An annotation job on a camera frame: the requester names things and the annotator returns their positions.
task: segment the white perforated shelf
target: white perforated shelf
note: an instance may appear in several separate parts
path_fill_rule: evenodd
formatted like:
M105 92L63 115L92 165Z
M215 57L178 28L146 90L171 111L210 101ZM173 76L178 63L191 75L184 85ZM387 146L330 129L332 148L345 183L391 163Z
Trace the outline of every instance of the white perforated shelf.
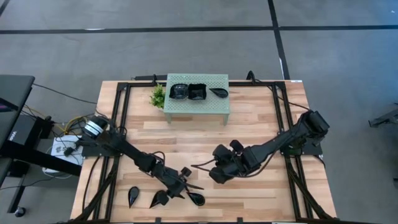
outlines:
M229 96L219 98L209 88L223 88L229 92L228 75L225 74L168 74L164 113L170 114L229 114ZM205 100L171 99L174 84L206 84Z

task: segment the wooden tabletop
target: wooden tabletop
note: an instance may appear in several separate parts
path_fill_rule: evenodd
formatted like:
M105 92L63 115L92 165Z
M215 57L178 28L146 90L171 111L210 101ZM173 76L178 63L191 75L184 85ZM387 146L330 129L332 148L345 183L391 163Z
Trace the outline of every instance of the wooden tabletop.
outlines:
M111 117L117 82L103 82L98 100L98 111ZM308 106L301 82L286 81L289 101ZM150 105L153 88L132 88L126 128L128 141L144 152L163 151L166 165L177 170L184 166L192 170L189 183L203 187L192 190L205 196L206 204L197 207L189 199L174 198L166 206L149 209L156 191L165 187L157 180L138 170L133 161L122 156L119 165L116 191L111 215L112 222L154 222L161 217L165 222L235 222L243 217L245 222L294 221L292 200L283 157L277 153L267 168L250 179L235 178L225 184L215 183L209 175L190 167L212 159L211 153L219 144L229 145L237 139L244 146L262 144L278 132L275 106L271 91L266 87L230 87L231 114L226 126L222 116L185 116L173 118L167 124L163 112ZM122 103L119 105L118 119ZM290 107L295 122L304 109ZM81 213L87 178L95 158L85 159L73 204L71 218ZM331 216L336 215L325 169L313 156L302 156L307 186L318 203ZM102 159L97 163L91 178L86 198L88 204L97 191ZM140 188L140 196L129 208L127 192ZM298 199L302 216L305 217L302 194ZM100 218L104 217L106 199L102 199Z

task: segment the black leaf-shaped object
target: black leaf-shaped object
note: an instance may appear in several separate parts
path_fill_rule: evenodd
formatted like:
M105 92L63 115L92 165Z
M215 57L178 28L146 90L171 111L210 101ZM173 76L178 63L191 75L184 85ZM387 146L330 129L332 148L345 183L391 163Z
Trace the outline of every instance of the black leaf-shaped object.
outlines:
M211 88L210 91L220 98L226 98L228 96L228 91L223 88Z
M206 85L189 84L188 86L188 99L190 100L205 100L206 99Z
M138 187L130 188L130 190L129 190L129 208L131 208L131 205L134 204L134 202L136 201L138 195L139 195Z
M171 99L184 99L188 96L188 85L187 84L174 84L170 89L169 97Z
M165 205L165 204L167 204L167 202L169 202L169 197L167 196L167 192L164 190L160 190L160 191L156 192L149 208L152 208L153 206L158 205L158 204Z
M191 192L187 192L187 194L195 205L202 206L206 202L205 197L201 194Z

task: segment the green potted plant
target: green potted plant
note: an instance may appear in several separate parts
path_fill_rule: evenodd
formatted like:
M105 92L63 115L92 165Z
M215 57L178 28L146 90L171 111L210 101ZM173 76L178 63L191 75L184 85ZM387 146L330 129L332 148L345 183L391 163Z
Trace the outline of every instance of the green potted plant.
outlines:
M150 103L157 108L164 108L164 100L165 100L166 92L163 91L162 85L157 85L155 90L152 92L152 96L150 96Z

